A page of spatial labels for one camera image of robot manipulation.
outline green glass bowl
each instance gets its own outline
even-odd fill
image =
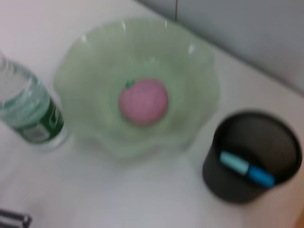
[[[122,118],[118,98],[128,81],[147,77],[164,83],[169,107],[159,122],[139,127]],[[219,98],[208,45],[163,19],[124,19],[83,35],[54,83],[70,131],[97,138],[118,157],[189,145]]]

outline blue marker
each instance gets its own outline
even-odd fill
[[[247,176],[249,179],[263,187],[271,188],[275,185],[275,178],[273,175],[259,167],[250,165],[247,161],[234,154],[222,151],[219,156],[219,161],[223,165],[243,176]]]

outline light blue marker cap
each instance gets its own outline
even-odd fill
[[[220,153],[219,161],[244,176],[249,169],[249,163],[247,161],[226,151]]]

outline bottle label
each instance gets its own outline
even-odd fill
[[[51,99],[47,112],[40,120],[14,129],[30,143],[44,143],[56,137],[63,124],[62,114]]]

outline gray wall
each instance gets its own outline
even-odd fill
[[[141,0],[174,17],[175,0]],[[303,0],[178,0],[177,21],[304,93]]]

